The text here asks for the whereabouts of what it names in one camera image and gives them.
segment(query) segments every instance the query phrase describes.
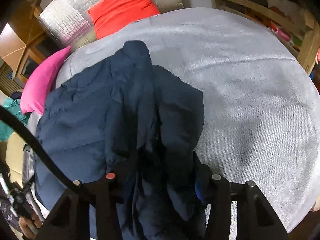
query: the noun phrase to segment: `green clothing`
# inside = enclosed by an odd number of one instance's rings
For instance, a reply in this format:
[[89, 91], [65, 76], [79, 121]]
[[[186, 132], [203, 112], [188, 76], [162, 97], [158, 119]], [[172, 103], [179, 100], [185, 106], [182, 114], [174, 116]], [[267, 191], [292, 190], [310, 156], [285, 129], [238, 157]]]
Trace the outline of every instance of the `green clothing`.
[[[20, 99], [13, 100], [12, 98], [7, 98], [3, 104], [3, 107], [13, 114], [24, 125], [28, 124], [28, 118], [21, 113]], [[0, 141], [6, 141], [12, 133], [13, 129], [0, 121]]]

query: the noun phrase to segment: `blue object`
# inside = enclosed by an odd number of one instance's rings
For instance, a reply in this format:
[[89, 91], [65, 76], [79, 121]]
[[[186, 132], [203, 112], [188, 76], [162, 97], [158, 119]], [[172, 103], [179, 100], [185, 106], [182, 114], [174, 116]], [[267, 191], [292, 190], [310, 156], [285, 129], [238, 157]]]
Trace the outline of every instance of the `blue object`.
[[[124, 240], [187, 240], [191, 217], [204, 215], [193, 163], [203, 123], [202, 92], [152, 65], [142, 41], [127, 41], [48, 95], [37, 138], [69, 179], [83, 183], [139, 150], [117, 206]], [[65, 188], [37, 157], [35, 173], [37, 197], [51, 210]], [[90, 232], [96, 239], [92, 207]]]
[[[3, 107], [13, 114], [24, 125], [28, 124], [28, 118], [21, 113], [20, 99], [7, 98]], [[0, 141], [6, 141], [13, 133], [13, 129], [0, 121]]]

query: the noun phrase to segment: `finger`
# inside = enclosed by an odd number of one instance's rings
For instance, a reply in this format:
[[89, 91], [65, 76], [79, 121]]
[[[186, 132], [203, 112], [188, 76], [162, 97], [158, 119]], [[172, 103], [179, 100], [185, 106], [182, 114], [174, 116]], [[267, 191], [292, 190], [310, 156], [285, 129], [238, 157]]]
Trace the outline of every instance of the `finger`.
[[28, 224], [33, 224], [33, 222], [29, 219], [26, 219], [25, 217], [19, 218], [19, 226], [23, 234], [29, 239], [35, 239], [36, 235], [30, 230]]
[[40, 220], [40, 218], [38, 217], [38, 215], [37, 215], [35, 212], [33, 212], [33, 213], [31, 214], [31, 218], [32, 218], [32, 220], [34, 221], [34, 225], [35, 225], [37, 228], [40, 228], [40, 227], [42, 226], [41, 220]]

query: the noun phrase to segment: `red pillow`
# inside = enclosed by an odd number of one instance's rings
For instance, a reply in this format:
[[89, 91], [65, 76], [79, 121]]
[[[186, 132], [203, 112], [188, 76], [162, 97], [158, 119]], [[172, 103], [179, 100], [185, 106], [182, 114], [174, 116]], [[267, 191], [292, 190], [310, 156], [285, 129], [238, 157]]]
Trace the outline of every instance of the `red pillow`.
[[152, 0], [102, 0], [88, 13], [97, 39], [113, 34], [134, 21], [160, 14]]

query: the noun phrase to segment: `gray blanket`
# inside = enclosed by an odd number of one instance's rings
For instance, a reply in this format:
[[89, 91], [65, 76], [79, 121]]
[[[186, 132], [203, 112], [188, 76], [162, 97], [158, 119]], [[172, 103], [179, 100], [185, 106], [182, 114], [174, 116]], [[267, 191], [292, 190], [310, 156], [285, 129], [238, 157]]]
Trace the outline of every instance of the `gray blanket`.
[[200, 161], [230, 181], [254, 180], [291, 231], [320, 194], [319, 94], [296, 59], [267, 28], [191, 8], [132, 23], [78, 49], [56, 86], [127, 40], [144, 41], [153, 64], [203, 91]]

